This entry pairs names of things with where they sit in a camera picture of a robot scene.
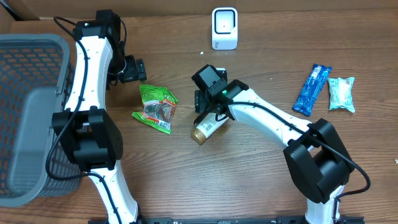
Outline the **white cream tube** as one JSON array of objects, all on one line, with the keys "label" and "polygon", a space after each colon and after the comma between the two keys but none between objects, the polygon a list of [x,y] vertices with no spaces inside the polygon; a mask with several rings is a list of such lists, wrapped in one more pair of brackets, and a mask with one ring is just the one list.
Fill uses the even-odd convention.
[{"label": "white cream tube", "polygon": [[191,138],[199,145],[202,145],[228,119],[229,117],[225,114],[218,116],[216,113],[208,113],[192,131]]}]

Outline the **green snack bag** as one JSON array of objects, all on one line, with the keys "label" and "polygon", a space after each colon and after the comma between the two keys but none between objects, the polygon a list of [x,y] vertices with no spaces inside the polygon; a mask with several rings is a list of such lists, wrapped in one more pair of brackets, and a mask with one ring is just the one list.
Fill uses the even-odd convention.
[{"label": "green snack bag", "polygon": [[171,122],[178,99],[166,88],[142,84],[139,86],[143,110],[132,116],[165,134],[171,134]]}]

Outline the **blue snack wrapper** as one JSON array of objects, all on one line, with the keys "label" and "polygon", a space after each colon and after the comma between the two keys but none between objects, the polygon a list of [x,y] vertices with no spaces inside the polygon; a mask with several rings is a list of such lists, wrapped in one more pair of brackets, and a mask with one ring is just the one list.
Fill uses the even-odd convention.
[{"label": "blue snack wrapper", "polygon": [[312,114],[314,104],[322,91],[327,78],[332,71],[332,67],[324,65],[313,64],[312,71],[305,81],[299,96],[294,103],[292,109],[305,116]]}]

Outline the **mint tissue wipes pack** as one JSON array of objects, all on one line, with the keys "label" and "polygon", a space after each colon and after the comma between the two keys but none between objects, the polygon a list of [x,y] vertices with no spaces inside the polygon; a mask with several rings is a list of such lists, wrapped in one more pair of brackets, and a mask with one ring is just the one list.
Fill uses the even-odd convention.
[{"label": "mint tissue wipes pack", "polygon": [[328,78],[330,105],[329,110],[345,109],[351,113],[356,110],[353,105],[352,88],[354,77]]}]

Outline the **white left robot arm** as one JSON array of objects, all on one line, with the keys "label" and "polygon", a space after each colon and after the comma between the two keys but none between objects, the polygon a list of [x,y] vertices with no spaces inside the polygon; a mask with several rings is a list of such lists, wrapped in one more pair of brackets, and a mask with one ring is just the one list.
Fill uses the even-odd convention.
[{"label": "white left robot arm", "polygon": [[[145,223],[123,174],[122,134],[106,111],[110,84],[145,80],[144,63],[125,54],[126,25],[112,10],[99,10],[95,19],[73,26],[67,32],[76,45],[73,86],[64,110],[52,115],[57,137],[45,161],[46,173],[58,181],[89,177],[107,210],[107,223]],[[76,175],[61,177],[51,171],[57,146],[78,166]]]}]

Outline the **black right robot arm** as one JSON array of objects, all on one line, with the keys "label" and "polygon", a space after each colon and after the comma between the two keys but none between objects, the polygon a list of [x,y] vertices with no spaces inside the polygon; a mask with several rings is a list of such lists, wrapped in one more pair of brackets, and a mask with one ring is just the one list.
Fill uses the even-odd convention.
[{"label": "black right robot arm", "polygon": [[227,119],[244,123],[283,150],[290,176],[307,199],[304,215],[279,216],[264,223],[364,223],[363,217],[339,213],[341,198],[370,188],[367,173],[352,161],[334,126],[296,118],[263,100],[224,68],[205,65],[193,76],[195,91],[191,137],[203,144]]}]

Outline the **white barcode scanner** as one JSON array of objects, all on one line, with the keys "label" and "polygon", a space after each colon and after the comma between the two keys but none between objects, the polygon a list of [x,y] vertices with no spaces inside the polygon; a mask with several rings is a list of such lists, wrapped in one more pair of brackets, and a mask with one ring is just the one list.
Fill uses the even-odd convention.
[{"label": "white barcode scanner", "polygon": [[213,50],[234,50],[238,45],[238,12],[233,7],[217,7],[211,14]]}]

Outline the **grey plastic basket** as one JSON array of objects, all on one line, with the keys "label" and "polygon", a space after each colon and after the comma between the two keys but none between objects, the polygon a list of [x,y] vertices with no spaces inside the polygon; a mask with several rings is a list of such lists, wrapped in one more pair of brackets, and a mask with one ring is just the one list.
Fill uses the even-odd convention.
[{"label": "grey plastic basket", "polygon": [[56,138],[51,120],[64,109],[74,69],[67,42],[55,34],[1,35],[1,206],[75,191],[78,179],[48,177]]}]

